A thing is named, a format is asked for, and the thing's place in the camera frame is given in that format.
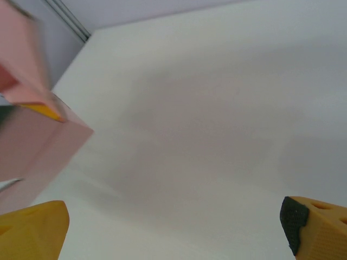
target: yellow plastic piece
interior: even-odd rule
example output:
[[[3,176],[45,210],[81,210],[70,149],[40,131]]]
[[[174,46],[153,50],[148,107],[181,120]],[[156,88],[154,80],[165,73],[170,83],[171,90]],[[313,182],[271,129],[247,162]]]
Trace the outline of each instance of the yellow plastic piece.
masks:
[[[69,227],[63,201],[0,216],[0,259],[57,260]]]
[[[347,208],[303,197],[291,197],[309,208],[300,229],[297,260],[347,259]]]
[[[20,106],[30,108],[31,110],[48,116],[49,118],[52,118],[54,120],[62,120],[58,114],[56,114],[53,110],[51,110],[48,106],[44,104],[20,104]]]

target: black rubber tip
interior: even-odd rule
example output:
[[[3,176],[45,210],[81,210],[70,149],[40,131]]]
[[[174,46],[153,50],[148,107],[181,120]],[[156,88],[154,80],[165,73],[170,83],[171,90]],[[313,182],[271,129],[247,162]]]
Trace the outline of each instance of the black rubber tip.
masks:
[[[0,106],[0,126],[16,109],[16,106]]]
[[[296,200],[285,197],[280,212],[280,220],[293,254],[296,256],[300,247],[300,228],[305,226],[310,210]]]

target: yellow edge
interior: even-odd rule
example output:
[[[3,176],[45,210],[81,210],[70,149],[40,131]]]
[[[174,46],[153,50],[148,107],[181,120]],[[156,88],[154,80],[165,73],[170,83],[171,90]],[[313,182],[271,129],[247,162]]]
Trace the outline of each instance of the yellow edge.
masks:
[[[40,114],[43,114],[49,118],[52,118],[57,121],[62,121],[60,116],[56,114],[53,110],[51,110],[48,106],[46,105],[41,105],[41,104],[20,104],[22,107],[29,108],[31,110],[34,110]]]

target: white table surface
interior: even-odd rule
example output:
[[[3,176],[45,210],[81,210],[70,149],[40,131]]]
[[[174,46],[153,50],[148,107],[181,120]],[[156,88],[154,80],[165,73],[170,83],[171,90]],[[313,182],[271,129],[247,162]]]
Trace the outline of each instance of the white table surface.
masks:
[[[55,87],[94,130],[35,203],[59,259],[294,259],[286,195],[347,206],[346,1],[249,1],[98,30]]]

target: gray strip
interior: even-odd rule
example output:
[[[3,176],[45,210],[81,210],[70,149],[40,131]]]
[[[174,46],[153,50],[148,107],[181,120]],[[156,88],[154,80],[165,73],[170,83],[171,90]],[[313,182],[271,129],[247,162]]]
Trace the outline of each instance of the gray strip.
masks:
[[[45,2],[53,11],[71,28],[71,30],[83,42],[86,42],[91,36],[89,31],[77,20],[71,11],[61,0],[41,0]]]

